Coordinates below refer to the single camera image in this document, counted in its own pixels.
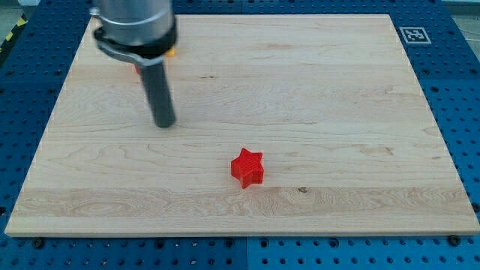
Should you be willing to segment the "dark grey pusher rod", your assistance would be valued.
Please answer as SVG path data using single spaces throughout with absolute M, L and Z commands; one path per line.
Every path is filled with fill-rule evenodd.
M 169 128 L 176 121 L 164 62 L 139 68 L 154 123 L 159 128 Z

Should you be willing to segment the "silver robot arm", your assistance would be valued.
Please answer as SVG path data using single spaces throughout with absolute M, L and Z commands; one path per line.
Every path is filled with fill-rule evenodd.
M 168 128 L 176 121 L 164 57 L 177 41 L 170 0 L 96 0 L 90 14 L 100 22 L 93 32 L 97 48 L 139 70 L 154 123 Z

